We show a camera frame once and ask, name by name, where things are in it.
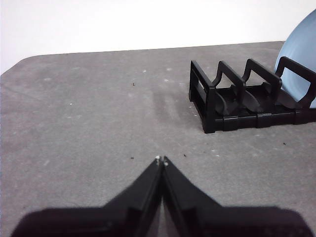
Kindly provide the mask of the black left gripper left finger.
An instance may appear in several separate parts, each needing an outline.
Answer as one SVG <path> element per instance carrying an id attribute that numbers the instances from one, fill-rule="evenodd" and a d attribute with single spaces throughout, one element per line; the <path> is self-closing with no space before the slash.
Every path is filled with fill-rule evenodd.
<path id="1" fill-rule="evenodd" d="M 25 215 L 13 237 L 144 237 L 161 201 L 161 159 L 101 207 L 47 208 Z"/>

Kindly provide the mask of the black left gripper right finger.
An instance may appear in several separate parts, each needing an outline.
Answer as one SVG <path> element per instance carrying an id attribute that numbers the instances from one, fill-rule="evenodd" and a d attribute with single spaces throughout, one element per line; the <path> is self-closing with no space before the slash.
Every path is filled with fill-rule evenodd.
<path id="1" fill-rule="evenodd" d="M 277 206 L 222 206 L 195 186 L 168 157 L 164 203 L 181 237 L 311 237 L 296 211 Z"/>

